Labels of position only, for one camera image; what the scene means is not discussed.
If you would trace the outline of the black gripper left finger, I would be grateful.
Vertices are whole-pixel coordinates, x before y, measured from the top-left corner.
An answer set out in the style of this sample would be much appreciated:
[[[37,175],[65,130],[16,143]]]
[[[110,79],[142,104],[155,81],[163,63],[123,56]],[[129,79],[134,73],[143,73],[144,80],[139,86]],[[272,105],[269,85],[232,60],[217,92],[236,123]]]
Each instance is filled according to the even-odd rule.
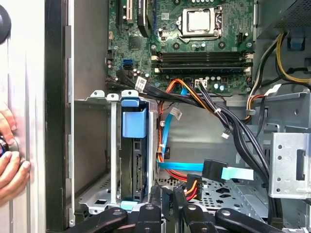
[[[148,203],[137,204],[131,212],[112,207],[72,228],[74,233],[160,233],[162,232],[161,191],[151,188]]]

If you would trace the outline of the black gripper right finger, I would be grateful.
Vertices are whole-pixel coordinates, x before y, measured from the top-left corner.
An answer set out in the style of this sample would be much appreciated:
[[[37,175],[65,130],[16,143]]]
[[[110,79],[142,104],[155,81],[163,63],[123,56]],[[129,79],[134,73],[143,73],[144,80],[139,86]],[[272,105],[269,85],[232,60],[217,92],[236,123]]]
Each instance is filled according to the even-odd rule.
[[[201,205],[189,203],[181,187],[173,189],[173,213],[179,226],[178,233],[186,228],[191,233],[281,233],[282,230],[230,208],[210,214]]]

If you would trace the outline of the person's hand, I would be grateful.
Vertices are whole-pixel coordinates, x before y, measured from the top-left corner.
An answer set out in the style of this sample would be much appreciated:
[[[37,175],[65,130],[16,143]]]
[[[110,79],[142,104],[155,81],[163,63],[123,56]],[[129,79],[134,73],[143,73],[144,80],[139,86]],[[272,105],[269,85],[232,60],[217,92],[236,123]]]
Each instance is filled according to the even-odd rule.
[[[13,131],[16,121],[6,104],[0,105],[0,134],[5,141],[15,143]],[[0,157],[0,205],[3,206],[17,197],[26,187],[30,176],[30,162],[20,164],[19,152],[5,152]]]

